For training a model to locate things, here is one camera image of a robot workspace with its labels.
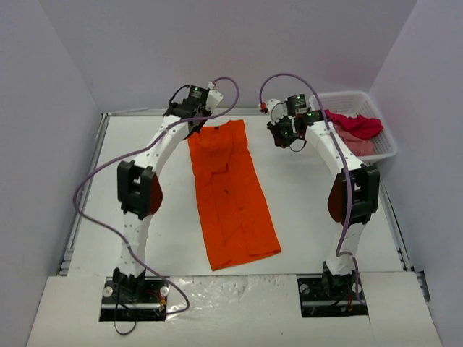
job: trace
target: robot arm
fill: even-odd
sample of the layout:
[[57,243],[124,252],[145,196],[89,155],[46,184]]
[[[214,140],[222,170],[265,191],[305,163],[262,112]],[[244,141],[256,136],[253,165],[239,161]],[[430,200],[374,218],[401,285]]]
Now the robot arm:
[[[375,166],[366,166],[344,144],[339,135],[331,127],[327,130],[320,111],[311,111],[307,107],[304,95],[294,95],[286,101],[287,114],[283,103],[271,99],[266,103],[266,111],[271,116],[267,127],[271,131],[277,147],[289,147],[296,140],[309,142],[320,154],[334,178],[334,184],[328,198],[328,211],[339,230],[334,235],[330,252],[323,266],[323,274],[329,283],[327,291],[337,296],[343,286],[337,283],[339,278],[349,278],[354,271],[354,262],[349,255],[337,256],[336,250],[341,238],[347,211],[347,184],[352,187],[352,212],[349,228],[342,242],[340,252],[355,255],[360,236],[371,215],[378,209],[379,171]],[[332,135],[336,138],[349,166],[350,182],[344,175],[344,165],[339,157]]]
[[[222,99],[223,95],[216,90],[191,86],[182,104],[172,103],[169,106],[151,143],[160,136],[162,138],[149,151],[139,154],[129,163],[122,161],[117,168],[117,195],[124,212],[124,235],[143,262],[150,222],[162,203],[158,180],[162,168],[177,145],[192,133],[199,132],[205,121],[172,124],[181,119],[208,117]],[[145,269],[132,258],[123,244],[113,280],[129,291],[136,291],[144,277]]]

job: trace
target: white wall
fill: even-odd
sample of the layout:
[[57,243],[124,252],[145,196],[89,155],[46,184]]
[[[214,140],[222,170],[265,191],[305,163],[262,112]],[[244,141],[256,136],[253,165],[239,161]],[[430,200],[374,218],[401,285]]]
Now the white wall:
[[381,173],[445,346],[463,340],[463,2],[419,0],[370,90],[399,154]]
[[[40,0],[101,111],[161,107],[223,74],[256,106],[295,72],[317,90],[370,89],[416,0]],[[299,93],[282,78],[266,95]],[[225,82],[224,104],[233,100]]]
[[37,0],[0,1],[1,346],[25,346],[58,270],[99,119]]

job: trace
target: orange shirt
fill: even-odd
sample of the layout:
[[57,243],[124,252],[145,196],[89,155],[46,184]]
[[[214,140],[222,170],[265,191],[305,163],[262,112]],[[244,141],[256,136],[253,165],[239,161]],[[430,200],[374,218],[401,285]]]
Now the orange shirt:
[[197,208],[212,270],[281,252],[247,150],[245,123],[203,127],[188,138]]

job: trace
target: laundry basket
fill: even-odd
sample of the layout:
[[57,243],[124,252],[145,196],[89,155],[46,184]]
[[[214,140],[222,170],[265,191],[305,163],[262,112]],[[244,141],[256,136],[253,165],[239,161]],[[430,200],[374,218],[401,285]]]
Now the laundry basket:
[[[376,163],[377,161],[392,157],[397,154],[397,145],[391,132],[384,123],[381,113],[373,105],[373,102],[364,92],[339,92],[339,93],[324,93],[319,94],[323,107],[333,113],[341,113],[348,117],[355,117],[362,114],[365,118],[378,118],[384,126],[381,133],[372,138],[371,141],[375,145],[375,155],[366,155],[359,157],[361,161],[367,164]],[[310,107],[314,110],[320,109],[315,96],[309,98]]]

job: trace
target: white work surface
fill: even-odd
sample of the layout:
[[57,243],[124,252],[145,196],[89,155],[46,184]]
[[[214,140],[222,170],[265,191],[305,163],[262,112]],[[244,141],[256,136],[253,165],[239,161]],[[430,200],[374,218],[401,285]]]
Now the white work surface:
[[[245,120],[249,151],[281,253],[212,272],[197,211],[190,153],[184,141],[161,173],[164,199],[151,222],[147,263],[171,276],[320,273],[334,231],[340,228],[328,214],[327,199],[333,184],[328,168],[310,145],[300,153],[275,147],[266,129],[267,116],[224,116],[206,125],[219,125],[230,119]],[[111,117],[98,163],[101,165],[145,147],[160,125],[160,116]],[[85,212],[122,230],[124,224],[116,193],[114,165],[94,178]],[[69,276],[111,276],[120,247],[117,236],[83,220]],[[363,273],[402,271],[381,203],[363,231],[357,258]]]
[[[365,273],[369,317],[301,318],[295,275],[172,278],[192,306],[119,336],[99,322],[103,276],[50,277],[28,347],[440,346],[414,273]],[[168,309],[184,305],[174,290]],[[121,331],[132,322],[118,322]]]

